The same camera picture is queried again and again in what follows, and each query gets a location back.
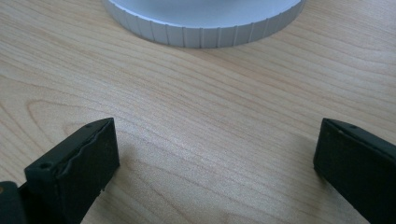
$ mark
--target wooden surface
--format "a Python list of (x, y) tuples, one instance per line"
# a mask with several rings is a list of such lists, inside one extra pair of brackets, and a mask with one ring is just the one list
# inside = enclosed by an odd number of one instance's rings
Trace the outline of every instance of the wooden surface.
[(0, 179), (113, 117), (121, 168), (83, 223), (365, 223), (312, 159), (322, 118), (396, 144), (395, 11), (308, 0), (264, 40), (178, 49), (100, 0), (1, 0)]

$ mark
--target wood grain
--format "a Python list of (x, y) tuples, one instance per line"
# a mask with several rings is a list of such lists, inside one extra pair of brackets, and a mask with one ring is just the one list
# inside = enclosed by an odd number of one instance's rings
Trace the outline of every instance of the wood grain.
[(396, 144), (394, 11), (308, 0), (264, 40), (178, 49), (99, 0), (2, 0), (0, 179), (113, 117), (121, 168), (83, 223), (366, 223), (312, 159), (322, 118)]

